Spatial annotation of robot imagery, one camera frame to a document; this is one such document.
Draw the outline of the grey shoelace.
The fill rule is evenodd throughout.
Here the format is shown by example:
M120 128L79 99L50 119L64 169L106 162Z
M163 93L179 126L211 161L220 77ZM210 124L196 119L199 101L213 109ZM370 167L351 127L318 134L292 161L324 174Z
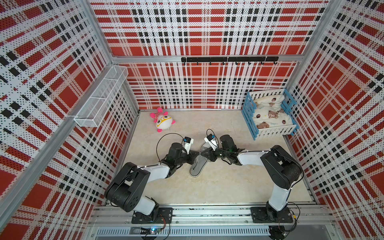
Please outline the grey shoelace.
M201 153L206 151L206 150L209 150L211 147L207 147L205 145L201 146L200 147L200 154L197 156L196 158L196 164L202 162L202 163L205 163L205 162L208 162L209 159L205 156L203 156Z

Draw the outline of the grey canvas sneaker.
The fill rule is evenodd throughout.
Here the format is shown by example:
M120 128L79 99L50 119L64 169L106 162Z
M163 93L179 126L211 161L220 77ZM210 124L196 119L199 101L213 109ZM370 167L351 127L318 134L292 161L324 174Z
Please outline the grey canvas sneaker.
M203 152L203 151L208 150L210 148L211 148L211 146L208 143L204 143L200 148L200 152ZM199 154L196 157L194 164L190 168L190 175L194 178L198 177L209 161L210 160L208 158Z

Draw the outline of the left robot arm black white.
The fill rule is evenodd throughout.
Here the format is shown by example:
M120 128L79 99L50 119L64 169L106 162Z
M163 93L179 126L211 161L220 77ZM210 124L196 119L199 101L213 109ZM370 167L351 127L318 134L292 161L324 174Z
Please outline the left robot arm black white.
M154 199L143 195L146 185L170 178L183 164L193 165L200 153L191 151L190 146L173 143L169 153L155 165L140 167L126 163L108 185L105 197L125 212L134 211L145 221L154 223L161 216L160 207Z

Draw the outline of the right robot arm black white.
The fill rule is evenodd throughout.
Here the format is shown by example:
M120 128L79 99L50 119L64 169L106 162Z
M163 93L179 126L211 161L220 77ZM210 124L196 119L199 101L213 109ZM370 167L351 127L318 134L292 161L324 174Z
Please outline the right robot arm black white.
M201 156L214 162L218 158L227 160L229 165L262 166L266 169L274 187L264 207L252 207L254 223L292 223L288 199L293 186L304 176L303 169L285 149L279 145L266 151L239 149L230 135L223 135L217 142L215 135L204 138L206 147Z

